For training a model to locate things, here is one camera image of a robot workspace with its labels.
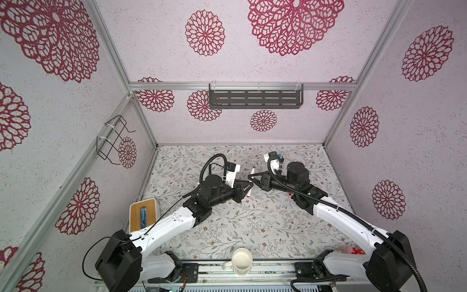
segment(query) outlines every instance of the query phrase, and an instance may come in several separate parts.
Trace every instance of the red flower pattern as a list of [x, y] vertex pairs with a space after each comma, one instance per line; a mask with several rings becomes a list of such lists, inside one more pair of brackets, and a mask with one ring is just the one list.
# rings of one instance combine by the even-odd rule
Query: red flower pattern
[[371, 107], [362, 107], [352, 118], [350, 123], [350, 137], [358, 147], [370, 145], [378, 132], [378, 115]]
[[55, 223], [55, 227], [60, 230], [60, 233], [68, 235], [83, 232], [96, 218], [96, 213], [99, 211], [99, 197], [96, 183], [90, 178], [85, 178]]
[[185, 25], [186, 40], [195, 52], [202, 56], [212, 56], [224, 44], [224, 27], [217, 15], [210, 11], [198, 10]]
[[405, 52], [402, 74], [415, 82], [430, 77], [449, 58], [453, 42], [453, 32], [442, 25], [424, 31]]
[[271, 130], [276, 125], [277, 116], [274, 112], [262, 109], [253, 114], [250, 125], [258, 132]]
[[0, 82], [0, 152], [22, 143], [31, 129], [30, 119], [21, 96]]
[[3, 268], [6, 267], [14, 253], [18, 250], [18, 247], [9, 246], [6, 249], [0, 251], [0, 273]]
[[16, 292], [27, 291], [37, 292], [42, 287], [42, 280], [45, 275], [45, 261], [42, 259], [42, 252], [35, 255], [34, 261], [29, 265], [26, 274], [16, 285]]
[[323, 39], [344, 9], [344, 0], [248, 0], [248, 20], [260, 46], [296, 55]]
[[[339, 76], [331, 80], [331, 82], [354, 82], [355, 80], [349, 76]], [[340, 108], [344, 99], [348, 95], [346, 90], [321, 90], [316, 96], [316, 104], [319, 108], [326, 111], [332, 111]]]
[[213, 109], [209, 106], [209, 92], [198, 90], [193, 92], [186, 102], [188, 111], [200, 121], [212, 121], [222, 113], [221, 109]]
[[[162, 82], [156, 78], [145, 77], [138, 82]], [[171, 90], [135, 91], [142, 105], [155, 112], [168, 111], [174, 105], [174, 95]]]
[[373, 189], [373, 204], [381, 216], [394, 220], [405, 211], [405, 196], [393, 181], [383, 180]]
[[23, 54], [63, 81], [91, 78], [99, 42], [79, 0], [0, 0], [1, 27]]
[[118, 158], [125, 168], [130, 168], [136, 161], [136, 146], [130, 137], [125, 137], [118, 146]]

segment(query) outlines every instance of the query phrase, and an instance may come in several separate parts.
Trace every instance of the white mug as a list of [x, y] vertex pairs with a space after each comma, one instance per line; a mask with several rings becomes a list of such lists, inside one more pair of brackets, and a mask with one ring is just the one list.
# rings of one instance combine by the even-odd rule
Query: white mug
[[232, 254], [232, 260], [222, 265], [222, 270], [233, 268], [235, 274], [245, 276], [253, 265], [253, 257], [248, 249], [239, 248]]

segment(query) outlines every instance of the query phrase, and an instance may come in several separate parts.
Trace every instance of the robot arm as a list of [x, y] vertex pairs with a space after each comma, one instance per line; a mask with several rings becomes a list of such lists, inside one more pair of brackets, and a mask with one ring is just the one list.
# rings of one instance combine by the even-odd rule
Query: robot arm
[[155, 224], [126, 234], [112, 235], [95, 267], [110, 292], [128, 291], [138, 281], [164, 278], [178, 279], [182, 263], [172, 252], [150, 256], [162, 243], [202, 223], [212, 213], [212, 207], [234, 200], [240, 203], [253, 183], [237, 180], [238, 164], [227, 163], [225, 182], [218, 175], [208, 175], [183, 206]]
[[391, 292], [399, 290], [411, 277], [412, 271], [406, 262], [394, 253], [386, 242], [389, 239], [414, 263], [409, 240], [404, 234], [399, 231], [391, 234], [364, 220], [358, 222], [343, 212], [345, 210], [340, 209], [326, 192], [310, 184], [309, 172], [303, 163], [289, 163], [285, 176], [282, 175], [283, 158], [280, 155], [271, 152], [266, 154], [264, 159], [269, 163], [270, 171], [250, 174], [248, 179], [265, 191], [275, 189], [292, 192], [291, 199], [297, 206], [331, 223], [365, 251], [365, 255], [343, 254], [331, 249], [323, 251], [312, 264], [313, 273], [318, 278], [324, 279], [333, 275], [358, 277], [369, 280], [382, 292]]

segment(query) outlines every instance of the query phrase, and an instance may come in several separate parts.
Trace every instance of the wire rack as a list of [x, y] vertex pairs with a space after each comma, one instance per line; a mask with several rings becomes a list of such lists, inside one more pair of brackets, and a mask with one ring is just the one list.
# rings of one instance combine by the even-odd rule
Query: wire rack
[[[123, 127], [121, 128], [120, 131], [117, 131], [115, 128], [117, 128], [120, 124]], [[119, 139], [121, 141], [123, 141], [123, 138], [121, 137], [121, 133], [123, 132], [123, 130], [126, 130], [128, 133], [133, 133], [136, 130], [133, 130], [133, 131], [128, 130], [127, 121], [121, 116], [121, 114], [111, 118], [110, 120], [108, 120], [105, 123], [105, 125], [111, 127], [112, 131], [109, 133], [109, 135], [107, 137], [104, 137], [104, 136], [97, 136], [96, 137], [96, 153], [102, 159], [108, 160], [108, 161], [110, 161], [110, 163], [112, 163], [114, 165], [120, 165], [120, 163], [112, 162], [112, 160], [109, 157], [110, 152], [112, 151], [112, 149], [115, 149], [115, 151], [119, 152], [118, 149], [115, 147], [115, 143], [117, 143], [117, 141], [119, 141]], [[111, 133], [113, 133], [113, 132], [115, 132], [117, 134], [117, 136], [115, 137], [115, 140], [112, 142], [111, 140], [109, 140], [109, 137], [110, 137]], [[102, 140], [104, 140], [104, 143], [102, 143], [102, 145], [99, 147], [99, 142], [102, 141]], [[105, 153], [105, 152], [102, 151], [102, 149], [104, 148], [104, 146], [107, 143], [110, 144], [110, 149], [109, 149], [109, 151], [107, 153]]]

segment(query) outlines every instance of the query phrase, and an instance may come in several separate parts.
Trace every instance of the metal rail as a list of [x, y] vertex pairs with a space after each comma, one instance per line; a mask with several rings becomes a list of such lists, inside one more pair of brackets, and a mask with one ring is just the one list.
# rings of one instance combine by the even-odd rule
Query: metal rail
[[[209, 90], [209, 84], [213, 90], [298, 90], [297, 82], [130, 82], [131, 90]], [[303, 83], [304, 90], [347, 90], [351, 91], [356, 83], [337, 82], [309, 82]]]

